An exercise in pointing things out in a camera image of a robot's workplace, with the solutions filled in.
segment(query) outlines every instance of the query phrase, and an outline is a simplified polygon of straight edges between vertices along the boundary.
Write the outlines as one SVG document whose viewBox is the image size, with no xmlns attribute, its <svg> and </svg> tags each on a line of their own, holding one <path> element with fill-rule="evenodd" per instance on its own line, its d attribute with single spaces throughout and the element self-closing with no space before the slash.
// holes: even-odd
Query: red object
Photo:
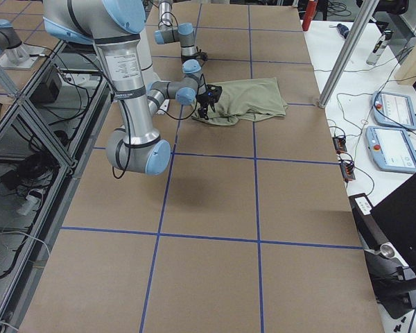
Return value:
<svg viewBox="0 0 416 333">
<path fill-rule="evenodd" d="M 310 23 L 316 12 L 317 4 L 318 4 L 317 0 L 308 1 L 308 5 L 306 6 L 306 12 L 304 15 L 304 21 L 302 22 L 303 31 L 308 31 L 308 29 L 310 28 Z"/>
</svg>

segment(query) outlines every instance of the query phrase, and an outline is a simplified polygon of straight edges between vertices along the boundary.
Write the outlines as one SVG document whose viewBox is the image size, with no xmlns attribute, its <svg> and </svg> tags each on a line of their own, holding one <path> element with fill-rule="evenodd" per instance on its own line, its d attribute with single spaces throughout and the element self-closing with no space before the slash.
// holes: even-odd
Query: black monitor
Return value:
<svg viewBox="0 0 416 333">
<path fill-rule="evenodd" d="M 416 274 L 416 173 L 376 205 L 371 214 Z"/>
</svg>

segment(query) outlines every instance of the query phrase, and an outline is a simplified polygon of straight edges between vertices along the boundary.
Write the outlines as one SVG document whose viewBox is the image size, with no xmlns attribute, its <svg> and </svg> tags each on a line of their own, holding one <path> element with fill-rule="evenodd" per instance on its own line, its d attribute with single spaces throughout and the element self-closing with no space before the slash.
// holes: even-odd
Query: folded towel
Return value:
<svg viewBox="0 0 416 333">
<path fill-rule="evenodd" d="M 235 125 L 240 119 L 260 121 L 271 117 L 284 117 L 288 104 L 282 99 L 276 78 L 255 78 L 213 83 L 222 87 L 222 95 L 215 104 L 216 111 L 208 107 L 208 120 L 197 112 L 193 118 L 219 126 Z"/>
</svg>

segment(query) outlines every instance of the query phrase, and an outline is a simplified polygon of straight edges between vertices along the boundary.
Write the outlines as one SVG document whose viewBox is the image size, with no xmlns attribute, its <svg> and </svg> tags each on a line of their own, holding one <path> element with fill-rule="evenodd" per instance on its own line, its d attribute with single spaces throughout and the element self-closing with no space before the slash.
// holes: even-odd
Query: label on robot arm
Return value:
<svg viewBox="0 0 416 333">
<path fill-rule="evenodd" d="M 140 77 L 141 70 L 136 54 L 107 55 L 105 58 L 112 80 Z"/>
<path fill-rule="evenodd" d="M 365 197 L 361 196 L 359 198 L 355 198 L 354 201 L 356 201 L 356 203 L 359 206 L 359 209 L 364 215 L 371 214 L 372 206 L 370 205 L 370 203 L 367 201 Z"/>
</svg>

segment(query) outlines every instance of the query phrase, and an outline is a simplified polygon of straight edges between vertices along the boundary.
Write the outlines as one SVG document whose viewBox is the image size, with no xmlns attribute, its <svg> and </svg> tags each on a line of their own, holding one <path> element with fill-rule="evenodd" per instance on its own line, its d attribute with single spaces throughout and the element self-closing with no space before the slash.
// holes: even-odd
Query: white table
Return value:
<svg viewBox="0 0 416 333">
<path fill-rule="evenodd" d="M 331 71 L 333 68 L 334 63 L 345 42 L 342 36 L 339 35 L 337 29 L 330 27 L 336 26 L 337 23 L 340 22 L 313 21 L 311 22 L 309 31 L 304 33 L 320 91 L 322 91 L 329 77 L 329 71 Z M 352 26 L 352 23 L 349 22 L 342 23 L 349 28 Z M 351 57 L 351 60 L 347 65 L 347 68 L 345 69 L 346 71 L 358 71 L 361 69 L 372 68 L 372 66 L 367 65 L 365 61 L 380 35 L 381 34 L 375 24 L 368 24 Z M 339 93 L 356 95 L 361 93 L 372 94 L 373 92 L 377 91 L 384 84 L 384 82 L 387 81 L 390 73 L 392 71 L 398 70 L 399 68 L 399 65 L 397 65 L 397 61 L 395 59 L 395 55 L 391 52 L 390 48 L 387 48 L 384 51 L 377 65 L 382 65 L 385 62 L 387 62 L 385 65 L 374 68 L 370 71 L 345 72 L 342 75 L 325 109 L 327 118 L 331 120 L 329 122 L 330 126 L 334 126 L 334 122 L 336 122 L 336 125 L 342 128 L 347 135 L 358 135 L 360 133 L 359 129 L 343 119 L 343 112 L 338 106 L 338 100 L 336 96 Z M 413 107 L 416 113 L 416 91 L 413 87 L 399 85 L 397 82 L 389 82 L 386 84 L 383 91 L 407 94 L 411 96 Z M 359 125 L 360 127 L 363 127 L 363 122 L 366 119 L 367 124 L 365 127 L 367 125 L 377 125 L 374 122 L 372 112 L 370 112 L 372 104 L 371 96 L 362 95 L 356 97 L 340 95 L 339 100 L 342 103 L 343 110 L 345 111 L 345 118 L 351 122 Z M 336 130 L 336 134 L 340 135 L 342 133 L 341 131 Z M 412 139 L 414 148 L 416 149 L 416 136 L 411 135 L 410 137 Z M 365 129 L 359 142 L 357 137 L 347 138 L 347 148 L 349 153 L 355 157 L 356 167 L 370 174 L 374 180 L 374 190 L 369 196 L 373 205 L 379 203 L 400 184 L 411 177 L 411 175 L 407 173 L 385 172 L 380 171 L 376 167 L 367 148 Z M 370 192 L 372 188 L 371 180 L 359 170 L 355 170 L 355 176 L 356 180 L 351 181 L 348 184 L 348 195 L 351 196 L 353 194 Z M 381 305 L 379 306 L 379 311 L 381 312 L 385 332 L 392 332 L 396 325 L 402 324 L 400 319 L 391 319 L 391 317 Z M 411 313 L 407 315 L 406 323 L 402 324 L 401 332 L 407 332 L 410 319 Z M 412 332 L 416 333 L 416 318 L 415 323 L 413 324 Z"/>
</svg>

